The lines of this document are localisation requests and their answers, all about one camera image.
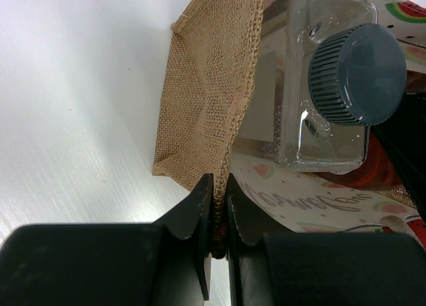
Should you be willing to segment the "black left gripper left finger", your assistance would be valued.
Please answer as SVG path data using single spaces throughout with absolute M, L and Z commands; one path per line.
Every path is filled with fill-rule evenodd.
M 32 224 L 1 247 L 2 305 L 203 305 L 213 177 L 152 223 Z

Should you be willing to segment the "burlap watermelon canvas bag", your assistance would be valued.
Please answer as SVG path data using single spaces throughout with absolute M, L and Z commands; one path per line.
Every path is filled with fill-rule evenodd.
M 202 175 L 213 177 L 210 250 L 216 258 L 227 250 L 230 177 L 292 231 L 399 231 L 417 236 L 411 216 L 424 216 L 425 207 L 417 208 L 404 186 L 382 191 L 348 188 L 318 176 L 331 172 L 297 172 L 233 151 L 255 89 L 264 10 L 273 1 L 191 0 L 172 25 L 153 174 L 172 178 L 188 190 Z M 421 49 L 425 18 L 403 13 L 398 21 L 401 0 L 366 1 L 377 9 L 378 23 L 397 39 L 406 74 L 425 75 L 425 65 L 413 63 L 408 53 Z

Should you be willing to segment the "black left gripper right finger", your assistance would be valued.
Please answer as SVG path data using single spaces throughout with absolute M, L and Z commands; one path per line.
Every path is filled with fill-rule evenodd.
M 425 250 L 400 233 L 294 233 L 226 190 L 233 305 L 424 305 Z

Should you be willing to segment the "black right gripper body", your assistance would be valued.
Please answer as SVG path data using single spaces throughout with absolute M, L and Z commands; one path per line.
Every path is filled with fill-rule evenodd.
M 424 208 L 425 93 L 404 95 L 395 113 L 371 129 L 416 207 Z

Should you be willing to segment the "clear bottle grey cap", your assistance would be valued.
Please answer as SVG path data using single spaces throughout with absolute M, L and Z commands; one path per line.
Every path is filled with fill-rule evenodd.
M 372 3 L 274 0 L 232 149 L 297 172 L 353 171 L 366 159 L 370 127 L 397 110 L 406 72 Z

